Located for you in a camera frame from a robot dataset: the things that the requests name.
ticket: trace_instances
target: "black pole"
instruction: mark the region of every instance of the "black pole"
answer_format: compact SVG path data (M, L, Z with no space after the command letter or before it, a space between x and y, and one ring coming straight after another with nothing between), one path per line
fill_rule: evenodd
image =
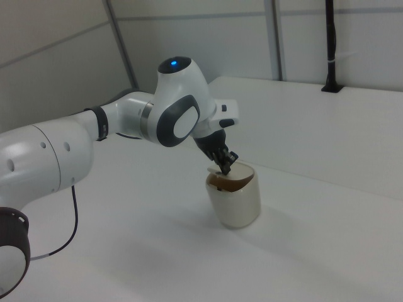
M322 91L337 93L343 86L336 82L336 28L334 26L333 0L326 0L326 34L327 34L327 79Z

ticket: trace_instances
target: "white cup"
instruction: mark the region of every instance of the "white cup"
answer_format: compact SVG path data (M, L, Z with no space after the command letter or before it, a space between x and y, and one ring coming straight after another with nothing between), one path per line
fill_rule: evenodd
M229 228L251 224L260 214L258 175L248 165L236 162L225 176L218 166L208 169L207 193L220 222Z

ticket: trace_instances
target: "gray band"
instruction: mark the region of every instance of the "gray band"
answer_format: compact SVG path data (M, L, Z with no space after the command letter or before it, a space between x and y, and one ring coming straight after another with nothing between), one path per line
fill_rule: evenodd
M151 109L153 106L154 106L154 104L152 104L151 102L148 102L147 105L145 105L145 108L141 114L140 131L146 140L150 140L149 132L148 132L148 128L147 128L147 122L149 120L149 115L150 115L150 112L151 112Z

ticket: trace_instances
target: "black ring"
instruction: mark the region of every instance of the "black ring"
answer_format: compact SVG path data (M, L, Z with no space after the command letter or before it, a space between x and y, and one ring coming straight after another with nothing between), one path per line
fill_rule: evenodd
M94 106L91 108L86 108L84 111L91 110L96 115L98 121L98 139L97 141L102 141L108 136L108 117L105 111L99 106Z
M7 296L24 278L31 260L30 241L28 239L28 218L20 211L0 207L0 247L16 247L25 256L25 270L20 280L7 292L0 294L0 299Z

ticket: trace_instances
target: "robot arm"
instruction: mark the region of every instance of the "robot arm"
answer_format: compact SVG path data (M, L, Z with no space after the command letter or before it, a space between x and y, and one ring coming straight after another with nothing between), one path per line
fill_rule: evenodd
M236 124L238 115L236 101L211 97L193 60L174 57L159 66L155 94L132 92L76 115L1 134L0 299L29 266L28 220L19 210L85 178L94 141L122 133L173 147L190 135L228 174L238 156L225 145L224 128Z

